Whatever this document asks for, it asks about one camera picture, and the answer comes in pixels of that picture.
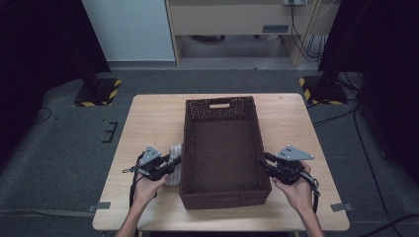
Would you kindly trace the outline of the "grey striped towel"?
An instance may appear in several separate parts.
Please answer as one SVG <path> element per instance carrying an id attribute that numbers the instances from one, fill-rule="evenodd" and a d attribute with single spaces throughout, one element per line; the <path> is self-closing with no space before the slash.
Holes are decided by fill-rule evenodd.
<path id="1" fill-rule="evenodd" d="M 177 157 L 182 154 L 182 144 L 178 143 L 173 145 L 169 150 L 169 161 L 174 162 Z M 181 182 L 182 166 L 180 164 L 175 166 L 174 172 L 169 175 L 165 185 L 166 186 L 178 186 Z"/>

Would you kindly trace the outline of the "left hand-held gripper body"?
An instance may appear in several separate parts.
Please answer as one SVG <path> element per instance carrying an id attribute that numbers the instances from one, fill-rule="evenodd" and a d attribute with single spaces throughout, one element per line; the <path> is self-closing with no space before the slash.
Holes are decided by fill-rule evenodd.
<path id="1" fill-rule="evenodd" d="M 140 177 L 146 177 L 151 181 L 160 180 L 162 177 L 160 169 L 164 162 L 165 158 L 160 151 L 147 146 L 136 161 L 134 179 L 137 181 Z"/>

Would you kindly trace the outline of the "dark curtain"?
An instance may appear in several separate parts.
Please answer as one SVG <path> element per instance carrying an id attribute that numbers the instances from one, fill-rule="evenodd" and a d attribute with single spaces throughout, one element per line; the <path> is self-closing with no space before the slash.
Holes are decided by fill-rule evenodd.
<path id="1" fill-rule="evenodd" d="M 82 78 L 97 93 L 108 69 L 82 0 L 0 0 L 0 165 L 46 91 Z"/>
<path id="2" fill-rule="evenodd" d="M 364 76 L 381 147 L 419 186 L 419 0 L 341 0 L 319 70 Z"/>

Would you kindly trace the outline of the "white partition panel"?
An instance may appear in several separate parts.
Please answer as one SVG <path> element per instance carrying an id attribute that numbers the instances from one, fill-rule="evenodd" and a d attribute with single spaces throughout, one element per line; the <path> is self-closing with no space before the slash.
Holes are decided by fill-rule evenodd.
<path id="1" fill-rule="evenodd" d="M 165 0 L 82 0 L 106 59 L 174 61 Z"/>

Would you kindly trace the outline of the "person's left hand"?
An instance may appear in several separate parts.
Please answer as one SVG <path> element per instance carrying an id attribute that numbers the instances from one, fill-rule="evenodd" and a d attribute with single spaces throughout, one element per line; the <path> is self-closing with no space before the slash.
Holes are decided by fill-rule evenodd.
<path id="1" fill-rule="evenodd" d="M 168 178 L 168 175 L 164 175 L 158 181 L 150 181 L 146 177 L 140 176 L 135 181 L 133 206 L 147 206 L 157 195 L 158 189 L 167 182 Z"/>

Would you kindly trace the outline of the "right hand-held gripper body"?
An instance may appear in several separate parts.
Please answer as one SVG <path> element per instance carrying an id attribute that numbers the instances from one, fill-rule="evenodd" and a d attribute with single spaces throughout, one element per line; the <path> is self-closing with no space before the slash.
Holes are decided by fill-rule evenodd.
<path id="1" fill-rule="evenodd" d="M 278 179 L 285 185 L 294 184 L 304 171 L 301 162 L 313 160 L 314 156 L 291 145 L 275 154 L 277 168 L 280 172 Z"/>

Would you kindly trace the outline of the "person's right hand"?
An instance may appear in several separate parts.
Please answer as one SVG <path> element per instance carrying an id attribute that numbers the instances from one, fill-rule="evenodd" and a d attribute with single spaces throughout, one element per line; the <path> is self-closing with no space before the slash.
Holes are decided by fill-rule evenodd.
<path id="1" fill-rule="evenodd" d="M 277 178 L 273 178 L 272 181 L 285 194 L 289 204 L 299 215 L 313 213 L 311 188 L 304 178 L 299 178 L 293 185 L 285 185 Z"/>

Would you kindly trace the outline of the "brown wicker basket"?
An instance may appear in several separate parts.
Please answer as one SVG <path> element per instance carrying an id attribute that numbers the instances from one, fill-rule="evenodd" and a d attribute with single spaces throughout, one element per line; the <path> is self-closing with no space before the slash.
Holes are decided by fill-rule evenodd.
<path id="1" fill-rule="evenodd" d="M 254 99 L 186 102 L 179 195 L 186 209 L 261 205 L 272 188 Z"/>

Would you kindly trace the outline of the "black stand base yellow stripes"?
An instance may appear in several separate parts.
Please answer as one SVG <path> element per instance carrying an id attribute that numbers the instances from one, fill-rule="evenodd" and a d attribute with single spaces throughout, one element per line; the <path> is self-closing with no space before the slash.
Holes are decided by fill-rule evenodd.
<path id="1" fill-rule="evenodd" d="M 345 105 L 348 97 L 343 88 L 334 81 L 321 76 L 303 76 L 298 79 L 303 95 L 309 105 Z"/>
<path id="2" fill-rule="evenodd" d="M 76 107 L 95 107 L 110 105 L 122 81 L 116 78 L 97 79 L 92 86 L 84 83 L 74 99 Z"/>

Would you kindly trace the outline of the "beige cabinet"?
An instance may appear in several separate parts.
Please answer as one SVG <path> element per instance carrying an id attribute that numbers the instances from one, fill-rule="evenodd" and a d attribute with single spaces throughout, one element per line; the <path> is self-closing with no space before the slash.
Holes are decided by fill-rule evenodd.
<path id="1" fill-rule="evenodd" d="M 311 36 L 327 36 L 343 0 L 165 0 L 175 59 L 187 36 L 277 35 L 298 65 Z"/>

